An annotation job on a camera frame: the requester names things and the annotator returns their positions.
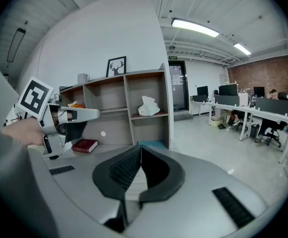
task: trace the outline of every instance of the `black television screen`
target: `black television screen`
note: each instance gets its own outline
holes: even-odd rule
[[[256,97],[264,97],[265,96],[264,86],[253,87],[253,94]]]
[[[208,86],[197,87],[197,95],[206,95],[208,97]]]
[[[238,87],[236,84],[220,85],[219,95],[238,96]]]

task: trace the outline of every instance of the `black and white square marker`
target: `black and white square marker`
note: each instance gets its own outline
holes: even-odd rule
[[[19,98],[18,106],[40,119],[52,91],[52,87],[31,77]]]

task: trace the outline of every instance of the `door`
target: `door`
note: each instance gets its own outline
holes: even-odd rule
[[[168,61],[174,112],[189,110],[188,85],[184,61]]]

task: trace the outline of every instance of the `framed deer picture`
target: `framed deer picture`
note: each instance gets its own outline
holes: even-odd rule
[[[108,61],[106,77],[116,76],[126,73],[126,57],[114,58]]]

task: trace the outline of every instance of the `deer antlers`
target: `deer antlers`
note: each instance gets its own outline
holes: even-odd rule
[[[118,70],[119,68],[121,68],[121,67],[124,65],[124,63],[123,63],[122,61],[120,61],[120,62],[121,62],[121,66],[120,66],[120,67],[117,67],[117,68],[113,67],[113,63],[111,63],[111,64],[110,64],[110,69],[112,69],[112,70]]]

